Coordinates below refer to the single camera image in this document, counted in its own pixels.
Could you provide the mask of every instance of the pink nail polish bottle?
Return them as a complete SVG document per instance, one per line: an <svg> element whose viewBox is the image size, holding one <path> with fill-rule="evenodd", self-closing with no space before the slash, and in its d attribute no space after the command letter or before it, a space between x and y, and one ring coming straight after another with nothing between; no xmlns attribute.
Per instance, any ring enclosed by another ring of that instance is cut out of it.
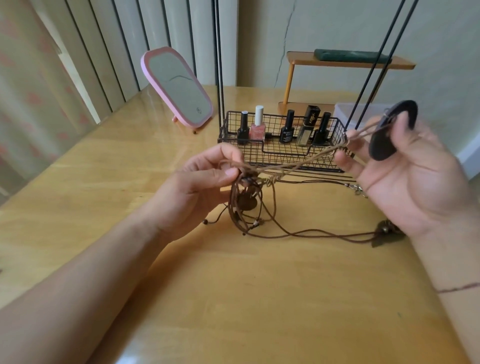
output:
<svg viewBox="0 0 480 364"><path fill-rule="evenodd" d="M255 108L255 123L252 124L250 128L250 139L251 140L263 140L265 138L265 129L266 126L263 123L264 119L264 107L258 105Z"/></svg>

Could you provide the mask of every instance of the person's left hand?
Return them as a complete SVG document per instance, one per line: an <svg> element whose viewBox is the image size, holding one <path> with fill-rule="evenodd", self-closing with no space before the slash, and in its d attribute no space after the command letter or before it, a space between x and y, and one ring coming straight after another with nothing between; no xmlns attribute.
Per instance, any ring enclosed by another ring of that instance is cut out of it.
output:
<svg viewBox="0 0 480 364"><path fill-rule="evenodd" d="M174 172L142 208L148 227L174 241L191 232L217 205L227 202L230 191L220 191L238 176L237 168L219 165L223 159L243 162L241 151L218 144L190 158Z"/></svg>

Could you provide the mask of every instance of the curtain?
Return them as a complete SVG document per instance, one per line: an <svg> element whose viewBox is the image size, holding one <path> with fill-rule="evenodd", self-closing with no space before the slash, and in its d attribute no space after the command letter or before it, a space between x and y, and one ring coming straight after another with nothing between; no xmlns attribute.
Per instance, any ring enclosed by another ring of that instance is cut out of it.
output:
<svg viewBox="0 0 480 364"><path fill-rule="evenodd" d="M0 2L0 204L96 123L28 0Z"/></svg>

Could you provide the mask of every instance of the black metal rod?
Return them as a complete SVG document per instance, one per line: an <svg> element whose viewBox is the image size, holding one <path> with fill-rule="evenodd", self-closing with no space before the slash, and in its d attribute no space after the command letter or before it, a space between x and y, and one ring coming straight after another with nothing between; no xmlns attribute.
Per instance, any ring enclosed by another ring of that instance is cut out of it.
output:
<svg viewBox="0 0 480 364"><path fill-rule="evenodd" d="M217 45L218 45L218 77L220 84L220 101L222 104L222 120L225 120L225 102L223 97L223 70L222 70L222 42L220 39L220 11L218 10L218 0L215 0L215 12L216 12L216 32L217 32Z"/></svg>
<svg viewBox="0 0 480 364"><path fill-rule="evenodd" d="M400 2L400 5L398 6L398 9L397 9L397 11L396 11L396 13L395 13L395 16L394 16L394 18L393 18L393 20L392 20L392 22L391 22L391 24L390 24L390 27L388 28L388 32L387 32L387 34L386 34L386 36L385 36L385 39L384 39L384 41L383 41L383 43L382 43L382 45L381 45L381 47L380 47L380 50L378 51L377 58L375 59L375 62L373 63L372 68L370 68L370 72L368 73L367 79L365 80L365 83L363 84L363 87L362 87L362 89L361 89L361 91L360 91L360 93L359 93L359 96L358 96L358 98L357 98L357 102L355 102L355 105L353 106L353 110L352 110L352 112L350 113L350 116L348 117L348 121L347 121L347 124L345 125L345 128L348 127L348 125L350 124L350 121L351 121L352 118L353 118L353 114L355 113L355 110L357 109L357 106L358 106L358 104L359 104L359 102L360 102L360 99L361 99L361 97L363 96L363 93L365 92L365 89L367 88L367 84L368 84L368 82L370 81L370 78L371 78L371 76L372 76L372 74L373 74L373 71L375 70L375 68L376 68L376 66L377 66L377 64L378 64L378 60L380 59L380 56L382 55L382 52L383 52L383 50L384 50L384 48L385 48L385 44L387 43L387 41L388 41L388 39L389 39L389 37L390 37L390 34L392 33L392 29L393 29L393 27L394 27L394 25L395 25L395 23L396 23L396 21L397 21L397 19L398 19L398 16L400 15L400 12L401 12L404 4L405 4L405 0L402 0L402 1Z"/></svg>
<svg viewBox="0 0 480 364"><path fill-rule="evenodd" d="M215 0L212 0L212 20L213 20L213 48L215 56L215 86L216 86L216 102L218 112L218 126L222 129L223 119L220 117L220 85L218 80L218 52L216 49L216 15L215 15Z"/></svg>
<svg viewBox="0 0 480 364"><path fill-rule="evenodd" d="M360 123L363 119L363 116L365 115L365 112L367 111L368 106L370 105L370 103L373 100L373 96L375 95L375 90L380 86L380 82L382 81L385 73L387 72L388 63L392 59L393 53L395 52L395 49L396 49L396 47L397 47L397 45L398 45L398 43L399 43L399 41L400 41L400 39L403 35L403 32L405 31L405 28L407 27L408 22L410 21L410 18L412 17L413 11L415 10L415 7L417 6L418 2L419 2L419 0L414 0L413 1L413 4L412 4L412 6L411 6L411 8L410 8L410 10L407 14L407 17L405 18L405 21L403 22L402 28L400 29L400 32L398 33L398 36L395 39L395 43L393 44L392 50L390 51L390 54L388 55L387 62L385 63L384 67L382 68L382 71L380 72L380 75L378 76L377 82L375 83L375 86L373 87L373 90L370 93L368 101L365 104L365 107L363 108L363 111L362 111L362 113L359 117L359 120L357 122L357 125L355 126L355 129L358 129L358 127L359 127L359 125L360 125Z"/></svg>

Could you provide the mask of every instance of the hand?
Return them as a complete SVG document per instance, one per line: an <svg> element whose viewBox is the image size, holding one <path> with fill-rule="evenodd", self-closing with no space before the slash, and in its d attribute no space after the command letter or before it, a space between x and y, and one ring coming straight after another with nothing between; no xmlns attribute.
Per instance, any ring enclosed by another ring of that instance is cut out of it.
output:
<svg viewBox="0 0 480 364"><path fill-rule="evenodd" d="M407 122L407 113L401 113L391 130L391 140L398 152L390 158L370 159L369 143L359 139L348 148L365 165L344 151L336 152L335 161L353 175L394 224L414 238L470 211L478 211L479 207L458 160L428 127L418 122L412 131ZM347 135L357 133L349 131Z"/></svg>
<svg viewBox="0 0 480 364"><path fill-rule="evenodd" d="M217 205L227 202L230 191L220 191L238 176L237 168L219 165L223 159L243 162L242 153L221 143L190 158L174 172L144 208L150 226L174 241L191 232Z"/></svg>

